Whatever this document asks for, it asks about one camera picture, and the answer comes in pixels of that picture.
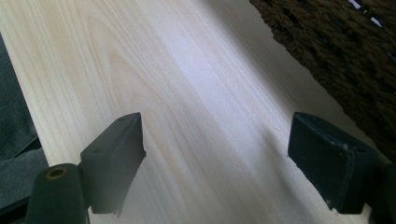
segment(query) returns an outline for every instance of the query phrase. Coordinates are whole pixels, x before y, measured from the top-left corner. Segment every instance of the light wooden surface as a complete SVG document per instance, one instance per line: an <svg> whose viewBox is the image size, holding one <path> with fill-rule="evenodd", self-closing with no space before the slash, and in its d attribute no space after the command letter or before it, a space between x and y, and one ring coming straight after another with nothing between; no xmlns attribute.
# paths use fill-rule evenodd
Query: light wooden surface
<svg viewBox="0 0 396 224"><path fill-rule="evenodd" d="M92 223L367 222L329 211L287 157L292 113L372 142L248 0L1 0L0 29L50 165L142 113L123 213Z"/></svg>

